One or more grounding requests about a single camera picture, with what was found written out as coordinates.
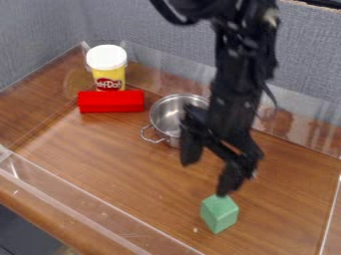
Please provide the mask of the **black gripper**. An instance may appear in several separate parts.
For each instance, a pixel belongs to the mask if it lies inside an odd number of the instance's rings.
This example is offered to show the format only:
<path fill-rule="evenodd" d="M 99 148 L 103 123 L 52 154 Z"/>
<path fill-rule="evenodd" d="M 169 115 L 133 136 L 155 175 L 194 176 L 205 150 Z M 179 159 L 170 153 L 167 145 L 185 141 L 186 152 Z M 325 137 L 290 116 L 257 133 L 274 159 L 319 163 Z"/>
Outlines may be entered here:
<path fill-rule="evenodd" d="M 213 153 L 230 162 L 225 165 L 218 178 L 216 195 L 224 197 L 242 186 L 246 179 L 254 177 L 264 152 L 248 131 L 218 135 L 206 123 L 208 110 L 186 105 L 185 115 L 179 120 L 179 161 L 189 166 L 201 159 L 208 147 Z"/>

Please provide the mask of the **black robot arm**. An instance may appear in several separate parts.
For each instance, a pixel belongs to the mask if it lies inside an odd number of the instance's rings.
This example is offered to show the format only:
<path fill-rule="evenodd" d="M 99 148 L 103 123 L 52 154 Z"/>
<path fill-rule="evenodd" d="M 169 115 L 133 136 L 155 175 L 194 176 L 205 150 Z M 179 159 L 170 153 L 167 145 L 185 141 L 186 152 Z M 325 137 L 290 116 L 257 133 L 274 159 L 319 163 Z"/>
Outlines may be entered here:
<path fill-rule="evenodd" d="M 216 35 L 216 76 L 209 107 L 183 107 L 179 121 L 181 164 L 198 162 L 210 149 L 225 161 L 216 195 L 238 190 L 254 176 L 264 152 L 250 136 L 258 104 L 273 94 L 266 81 L 277 67 L 277 0 L 150 0 L 179 26 L 208 21 Z"/>

